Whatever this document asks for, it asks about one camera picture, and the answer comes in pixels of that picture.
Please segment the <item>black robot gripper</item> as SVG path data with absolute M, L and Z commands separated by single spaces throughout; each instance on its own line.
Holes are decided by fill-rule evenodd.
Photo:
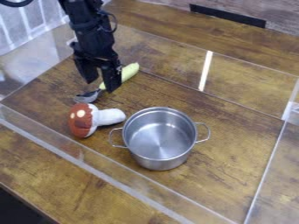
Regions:
M 109 23 L 115 15 L 101 9 L 101 0 L 59 0 L 59 3 L 77 38 L 71 47 L 79 74 L 89 84 L 99 77 L 93 61 L 105 62 L 100 70 L 105 89 L 112 93 L 121 86 L 121 64 L 113 50 L 117 28 Z

